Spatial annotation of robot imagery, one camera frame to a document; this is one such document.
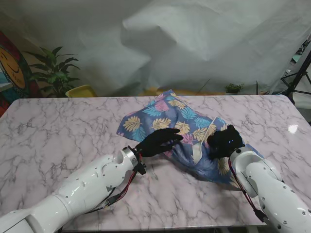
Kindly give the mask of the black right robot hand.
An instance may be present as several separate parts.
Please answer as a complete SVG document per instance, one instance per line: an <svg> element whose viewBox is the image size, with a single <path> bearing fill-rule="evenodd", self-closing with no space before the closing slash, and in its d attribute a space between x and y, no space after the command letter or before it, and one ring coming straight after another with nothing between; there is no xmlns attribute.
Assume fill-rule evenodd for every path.
<svg viewBox="0 0 311 233"><path fill-rule="evenodd" d="M210 160L230 157L237 149L245 146L242 137L233 125L223 131L216 131L207 138Z"/></svg>

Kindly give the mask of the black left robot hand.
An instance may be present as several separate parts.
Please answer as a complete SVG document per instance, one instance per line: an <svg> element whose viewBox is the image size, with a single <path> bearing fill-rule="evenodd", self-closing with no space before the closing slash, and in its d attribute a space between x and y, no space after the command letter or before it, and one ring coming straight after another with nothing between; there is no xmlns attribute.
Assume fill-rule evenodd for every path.
<svg viewBox="0 0 311 233"><path fill-rule="evenodd" d="M173 128L156 130L136 145L134 150L145 158L170 151L183 140L183 136L179 135L179 132L179 129Z"/></svg>

